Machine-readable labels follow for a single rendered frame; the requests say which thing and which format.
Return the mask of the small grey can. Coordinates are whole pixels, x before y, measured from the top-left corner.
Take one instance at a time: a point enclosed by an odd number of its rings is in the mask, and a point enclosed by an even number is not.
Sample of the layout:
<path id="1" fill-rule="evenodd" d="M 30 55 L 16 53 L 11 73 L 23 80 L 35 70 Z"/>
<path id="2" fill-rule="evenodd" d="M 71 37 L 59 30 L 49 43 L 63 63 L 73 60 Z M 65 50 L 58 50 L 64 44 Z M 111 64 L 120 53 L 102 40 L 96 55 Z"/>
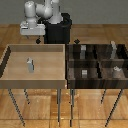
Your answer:
<path id="1" fill-rule="evenodd" d="M 121 68 L 119 68 L 118 66 L 115 66 L 113 68 L 113 77 L 114 78 L 120 78 L 121 77 Z"/>

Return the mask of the small grey cube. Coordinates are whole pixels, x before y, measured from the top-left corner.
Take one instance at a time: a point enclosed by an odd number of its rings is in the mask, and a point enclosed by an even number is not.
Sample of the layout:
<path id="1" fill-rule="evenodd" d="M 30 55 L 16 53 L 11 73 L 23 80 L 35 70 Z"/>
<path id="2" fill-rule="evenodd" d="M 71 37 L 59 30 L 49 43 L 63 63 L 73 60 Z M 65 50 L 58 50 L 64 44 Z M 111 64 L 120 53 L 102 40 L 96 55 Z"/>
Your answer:
<path id="1" fill-rule="evenodd" d="M 82 78 L 87 78 L 87 70 L 82 70 Z"/>

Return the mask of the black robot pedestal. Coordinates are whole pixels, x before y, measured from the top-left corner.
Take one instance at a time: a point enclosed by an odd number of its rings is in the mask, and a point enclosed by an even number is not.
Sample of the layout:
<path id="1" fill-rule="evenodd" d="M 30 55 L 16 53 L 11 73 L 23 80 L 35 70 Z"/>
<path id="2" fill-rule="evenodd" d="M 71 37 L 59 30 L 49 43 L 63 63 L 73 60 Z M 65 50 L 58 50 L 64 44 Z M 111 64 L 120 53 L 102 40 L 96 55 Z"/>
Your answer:
<path id="1" fill-rule="evenodd" d="M 70 29 L 72 20 L 68 13 L 62 14 L 63 20 L 57 24 L 46 22 L 45 44 L 68 44 L 70 42 Z"/>

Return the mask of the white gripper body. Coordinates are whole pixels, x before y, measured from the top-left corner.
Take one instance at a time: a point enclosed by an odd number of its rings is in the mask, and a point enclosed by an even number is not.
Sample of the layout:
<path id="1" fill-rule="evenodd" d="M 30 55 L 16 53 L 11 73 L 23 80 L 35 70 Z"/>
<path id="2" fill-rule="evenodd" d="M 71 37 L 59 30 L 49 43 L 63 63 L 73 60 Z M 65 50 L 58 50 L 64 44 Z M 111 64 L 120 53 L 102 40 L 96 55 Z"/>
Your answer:
<path id="1" fill-rule="evenodd" d="M 34 36 L 41 36 L 45 34 L 45 25 L 44 24 L 38 24 L 34 28 L 29 28 L 28 23 L 26 21 L 23 21 L 20 24 L 20 34 L 29 36 L 29 35 L 34 35 Z"/>

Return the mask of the dark wooden compartment bin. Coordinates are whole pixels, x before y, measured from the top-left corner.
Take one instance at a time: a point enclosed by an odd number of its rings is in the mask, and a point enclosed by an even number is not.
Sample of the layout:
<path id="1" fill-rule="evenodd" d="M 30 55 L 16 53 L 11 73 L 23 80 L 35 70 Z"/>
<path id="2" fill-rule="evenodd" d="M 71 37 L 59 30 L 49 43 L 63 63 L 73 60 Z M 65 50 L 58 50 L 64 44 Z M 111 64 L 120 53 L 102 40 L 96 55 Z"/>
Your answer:
<path id="1" fill-rule="evenodd" d="M 80 59 L 81 45 L 86 45 L 85 59 Z M 111 59 L 111 44 L 68 44 L 66 46 L 66 79 L 69 89 L 128 89 L 128 50 L 116 45 Z M 113 77 L 113 68 L 121 68 L 121 77 Z M 87 70 L 87 78 L 82 78 Z"/>

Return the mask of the light wooden bin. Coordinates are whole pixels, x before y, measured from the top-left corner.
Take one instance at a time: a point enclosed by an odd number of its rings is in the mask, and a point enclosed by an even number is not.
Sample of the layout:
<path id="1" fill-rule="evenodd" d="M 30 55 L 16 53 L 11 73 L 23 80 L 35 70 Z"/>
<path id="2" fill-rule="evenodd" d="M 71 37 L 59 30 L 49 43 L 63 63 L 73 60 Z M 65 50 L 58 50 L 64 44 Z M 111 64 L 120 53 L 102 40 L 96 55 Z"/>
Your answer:
<path id="1" fill-rule="evenodd" d="M 33 59 L 29 73 L 27 59 Z M 64 89 L 63 44 L 10 44 L 0 58 L 0 89 Z"/>

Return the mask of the thin dark metal leg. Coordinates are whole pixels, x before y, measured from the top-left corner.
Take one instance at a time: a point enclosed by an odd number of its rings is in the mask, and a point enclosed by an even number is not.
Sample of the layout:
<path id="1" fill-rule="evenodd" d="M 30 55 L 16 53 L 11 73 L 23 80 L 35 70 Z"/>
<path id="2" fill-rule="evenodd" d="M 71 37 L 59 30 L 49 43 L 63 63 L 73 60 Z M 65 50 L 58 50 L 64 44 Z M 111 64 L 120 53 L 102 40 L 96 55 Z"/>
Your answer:
<path id="1" fill-rule="evenodd" d="M 118 104 L 118 102 L 119 102 L 119 100 L 120 100 L 120 98 L 122 96 L 122 93 L 123 93 L 123 89 L 120 90 L 120 92 L 119 92 L 119 94 L 117 96 L 117 99 L 116 99 L 115 103 L 113 104 L 113 107 L 112 107 L 112 109 L 111 109 L 111 111 L 109 113 L 109 116 L 108 116 L 107 120 L 106 120 L 105 127 L 108 126 L 108 124 L 109 124 L 109 122 L 111 120 L 111 117 L 112 117 L 112 115 L 113 115 L 113 113 L 114 113 L 114 111 L 115 111 L 115 109 L 117 107 L 117 104 Z"/>
<path id="2" fill-rule="evenodd" d="M 104 101 L 104 97 L 105 97 L 106 92 L 107 92 L 107 89 L 104 89 L 104 92 L 103 92 L 102 97 L 101 97 L 101 104 Z"/>
<path id="3" fill-rule="evenodd" d="M 22 117 L 22 115 L 21 115 L 21 112 L 20 112 L 20 110 L 19 110 L 18 104 L 17 104 L 17 102 L 16 102 L 16 100 L 15 100 L 15 97 L 14 97 L 14 95 L 13 95 L 12 90 L 11 90 L 11 89 L 8 89 L 8 93 L 9 93 L 9 95 L 10 95 L 10 97 L 11 97 L 11 100 L 12 100 L 13 105 L 14 105 L 14 107 L 15 107 L 15 109 L 16 109 L 16 112 L 17 112 L 17 114 L 18 114 L 18 116 L 19 116 L 19 119 L 20 119 L 20 121 L 22 122 L 22 125 L 25 127 L 24 119 L 23 119 L 23 117 Z"/>
<path id="4" fill-rule="evenodd" d="M 29 100 L 29 98 L 28 98 L 27 89 L 24 89 L 24 94 L 25 94 L 25 97 L 26 97 L 27 103 L 28 103 L 28 104 L 30 104 L 30 100 Z"/>
<path id="5" fill-rule="evenodd" d="M 70 127 L 72 127 L 73 107 L 74 107 L 74 89 L 70 89 L 70 104 L 71 104 L 71 119 L 70 119 Z"/>
<path id="6" fill-rule="evenodd" d="M 60 122 L 61 89 L 57 89 L 58 122 Z"/>

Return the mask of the tall grey bottle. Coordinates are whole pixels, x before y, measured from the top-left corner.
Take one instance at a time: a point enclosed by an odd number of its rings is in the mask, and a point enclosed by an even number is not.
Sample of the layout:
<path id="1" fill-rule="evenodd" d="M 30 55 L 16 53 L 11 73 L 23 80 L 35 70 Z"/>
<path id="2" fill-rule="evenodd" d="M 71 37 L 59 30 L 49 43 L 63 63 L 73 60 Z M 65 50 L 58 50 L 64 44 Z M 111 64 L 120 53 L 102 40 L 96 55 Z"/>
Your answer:
<path id="1" fill-rule="evenodd" d="M 114 41 L 111 41 L 111 45 L 112 45 L 111 59 L 114 59 L 115 55 L 116 55 L 117 47 L 116 47 L 116 43 Z"/>

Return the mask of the tall grey box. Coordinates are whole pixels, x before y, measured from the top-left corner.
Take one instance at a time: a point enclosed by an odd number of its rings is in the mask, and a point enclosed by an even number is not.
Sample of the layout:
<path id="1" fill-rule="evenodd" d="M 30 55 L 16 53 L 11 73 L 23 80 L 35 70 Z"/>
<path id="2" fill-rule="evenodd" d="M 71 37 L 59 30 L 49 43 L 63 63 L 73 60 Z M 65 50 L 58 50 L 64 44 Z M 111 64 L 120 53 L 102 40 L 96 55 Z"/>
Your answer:
<path id="1" fill-rule="evenodd" d="M 81 45 L 80 59 L 85 59 L 86 45 Z"/>

